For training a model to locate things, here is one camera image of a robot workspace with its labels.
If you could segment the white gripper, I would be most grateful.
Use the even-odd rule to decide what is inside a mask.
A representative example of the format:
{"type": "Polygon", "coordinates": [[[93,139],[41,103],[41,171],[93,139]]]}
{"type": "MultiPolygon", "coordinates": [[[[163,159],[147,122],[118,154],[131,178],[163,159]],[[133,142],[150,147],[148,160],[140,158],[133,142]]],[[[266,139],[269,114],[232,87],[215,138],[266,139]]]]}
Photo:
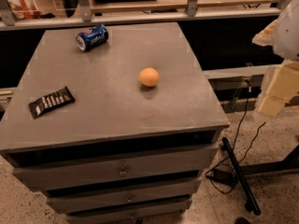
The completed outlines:
{"type": "Polygon", "coordinates": [[[299,0],[292,0],[278,16],[252,38],[258,46],[272,46],[276,55],[288,61],[269,67],[263,75],[257,99],[257,114],[275,117],[299,92],[299,0]]]}

